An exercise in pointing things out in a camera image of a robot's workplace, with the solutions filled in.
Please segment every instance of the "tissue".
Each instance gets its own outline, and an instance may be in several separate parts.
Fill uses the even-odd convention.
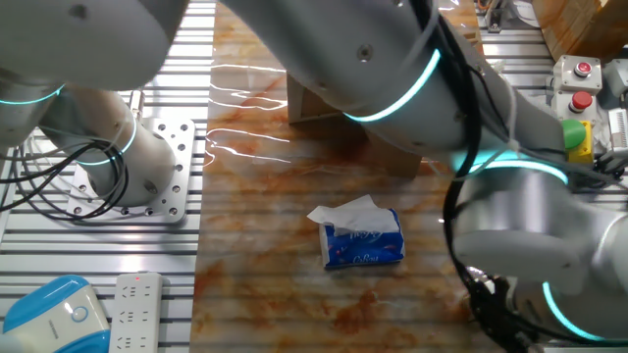
[[[336,208],[319,206],[307,217],[319,224],[326,268],[385,264],[405,255],[396,212],[377,207],[370,195]]]

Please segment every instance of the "red button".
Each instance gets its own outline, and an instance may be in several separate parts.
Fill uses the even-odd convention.
[[[580,91],[573,95],[571,102],[576,109],[587,109],[593,104],[593,97],[585,91]]]
[[[576,74],[577,77],[585,78],[586,76],[588,76],[591,73],[591,69],[592,69],[591,68],[591,64],[582,62],[582,63],[576,65],[576,69],[574,70],[574,74]]]
[[[580,70],[583,74],[590,74],[591,65],[589,65],[589,63],[580,63],[578,64],[578,70]]]

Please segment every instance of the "green button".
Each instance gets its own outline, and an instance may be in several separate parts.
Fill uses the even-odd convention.
[[[578,147],[587,137],[587,129],[577,120],[562,121],[562,133],[565,137],[565,149]]]

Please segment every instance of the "metal mounting plate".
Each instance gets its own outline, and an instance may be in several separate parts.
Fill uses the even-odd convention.
[[[185,217],[185,207],[187,204],[187,190],[191,171],[191,158],[194,143],[194,122],[189,119],[173,120],[148,118],[142,119],[141,123],[149,131],[161,135],[170,145],[175,154],[175,166],[177,166],[173,178],[166,189],[159,194],[151,203],[141,207],[114,207],[106,214],[99,216],[90,223],[123,223],[123,224],[175,224]],[[185,149],[180,150],[179,146],[184,145]],[[87,172],[77,166],[73,185],[79,189],[72,189],[73,196],[96,197],[96,193],[89,184]],[[87,214],[98,206],[102,201],[80,200],[70,198],[67,211],[77,215]]]

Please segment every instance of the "power strip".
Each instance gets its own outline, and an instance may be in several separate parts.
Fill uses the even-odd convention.
[[[118,276],[109,353],[157,352],[161,287],[159,274]]]

